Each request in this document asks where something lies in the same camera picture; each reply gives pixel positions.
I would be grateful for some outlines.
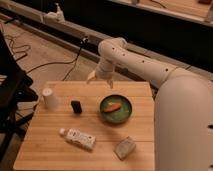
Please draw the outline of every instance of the chair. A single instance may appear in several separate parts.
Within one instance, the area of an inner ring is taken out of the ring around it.
[[[0,84],[0,133],[4,138],[0,143],[0,162],[14,135],[25,135],[21,126],[33,116],[29,114],[21,119],[16,119],[18,102],[31,102],[38,99],[37,94],[30,89],[33,80],[27,76],[14,60],[0,31],[0,75],[6,76]]]

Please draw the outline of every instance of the green bowl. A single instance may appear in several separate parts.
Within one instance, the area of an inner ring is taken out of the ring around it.
[[[122,106],[120,109],[113,112],[104,112],[104,109],[112,104],[112,103],[121,103]],[[130,101],[121,95],[110,95],[105,97],[100,104],[100,113],[103,119],[112,124],[120,124],[126,122],[131,113],[132,113],[132,105]]]

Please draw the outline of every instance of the paper cup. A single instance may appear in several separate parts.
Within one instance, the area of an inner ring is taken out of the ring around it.
[[[42,91],[45,107],[48,110],[55,110],[59,105],[59,99],[54,95],[51,88],[45,88]]]

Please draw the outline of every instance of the wooden tabletop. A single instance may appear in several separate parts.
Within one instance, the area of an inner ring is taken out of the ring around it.
[[[131,0],[118,0],[118,1],[131,3]],[[206,15],[210,8],[209,4],[198,3],[198,0],[153,0],[153,1],[140,0],[140,4],[159,8],[163,8],[164,6],[167,10],[171,12],[179,12],[202,18],[206,18]]]
[[[45,109],[40,99],[24,142],[14,164],[17,171],[154,171],[154,102],[147,82],[48,82],[60,98],[56,111]],[[101,100],[111,94],[127,97],[132,103],[130,119],[121,125],[105,123],[99,114]],[[83,113],[76,116],[71,100],[79,100]],[[59,136],[60,128],[76,128],[96,137],[92,152],[67,143]],[[114,153],[115,146],[130,136],[136,149],[123,161]]]

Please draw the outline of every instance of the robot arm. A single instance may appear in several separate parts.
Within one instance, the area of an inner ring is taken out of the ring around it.
[[[113,86],[116,64],[158,88],[155,98],[156,171],[213,169],[213,84],[179,68],[126,50],[122,38],[99,44],[100,62],[88,79],[106,79]]]
[[[91,81],[94,78],[105,79],[112,87],[112,76],[116,64],[123,65],[131,72],[149,81],[156,88],[160,88],[166,80],[175,76],[198,76],[175,65],[130,52],[126,47],[127,42],[123,38],[102,41],[98,46],[101,55],[100,62],[96,70],[89,75],[88,80]]]

